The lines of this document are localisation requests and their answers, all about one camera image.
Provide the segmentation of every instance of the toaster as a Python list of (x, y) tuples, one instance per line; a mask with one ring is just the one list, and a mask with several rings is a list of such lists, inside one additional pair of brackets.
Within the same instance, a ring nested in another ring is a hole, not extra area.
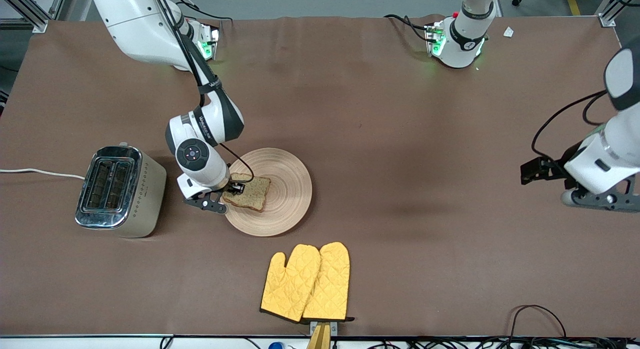
[(166, 182), (167, 171), (143, 151), (126, 142), (105, 146), (91, 160), (75, 221), (123, 238), (146, 237), (158, 221)]

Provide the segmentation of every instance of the white cable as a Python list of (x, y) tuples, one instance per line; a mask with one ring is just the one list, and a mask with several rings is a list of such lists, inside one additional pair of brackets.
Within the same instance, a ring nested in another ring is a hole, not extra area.
[(26, 173), (26, 172), (36, 172), (40, 174), (47, 174), (50, 176), (78, 178), (79, 180), (85, 180), (85, 177), (80, 175), (53, 173), (51, 171), (34, 169), (32, 167), (27, 167), (26, 169), (0, 169), (0, 173)]

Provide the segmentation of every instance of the quilted fabric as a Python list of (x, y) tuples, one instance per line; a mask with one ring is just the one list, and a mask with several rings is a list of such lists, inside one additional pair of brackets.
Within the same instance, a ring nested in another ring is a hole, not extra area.
[(298, 244), (288, 263), (284, 253), (275, 253), (269, 264), (260, 310), (299, 322), (320, 270), (315, 246)]
[(320, 249), (320, 272), (302, 317), (318, 320), (345, 320), (351, 264), (342, 242), (331, 242)]

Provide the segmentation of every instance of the brown table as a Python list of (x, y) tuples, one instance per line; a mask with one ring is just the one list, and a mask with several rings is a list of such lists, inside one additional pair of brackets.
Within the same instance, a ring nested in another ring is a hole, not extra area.
[[(164, 132), (198, 103), (191, 75), (126, 57), (102, 23), (50, 22), (0, 120), (0, 167), (83, 175), (126, 141), (169, 181), (153, 235), (120, 239), (74, 223), (80, 180), (0, 176), (0, 333), (305, 333), (258, 311), (270, 257), (341, 241), (356, 317), (342, 335), (505, 335), (516, 306), (540, 304), (570, 336), (637, 336), (640, 216), (568, 208), (562, 182), (519, 178), (537, 128), (603, 88), (615, 33), (576, 17), (489, 34), (450, 69), (388, 19), (225, 23), (214, 69), (246, 119), (229, 146), (290, 151), (313, 180), (297, 228), (258, 238), (181, 202)], [(611, 114), (602, 100), (592, 116)], [(559, 156), (589, 130), (570, 110), (539, 148)], [(534, 310), (516, 333), (559, 334)]]

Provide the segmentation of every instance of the circular button pad on robot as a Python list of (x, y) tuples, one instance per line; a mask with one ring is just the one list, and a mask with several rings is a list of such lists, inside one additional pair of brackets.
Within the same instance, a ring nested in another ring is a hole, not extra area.
[(192, 172), (201, 171), (209, 159), (209, 149), (200, 139), (186, 139), (175, 151), (178, 163)]

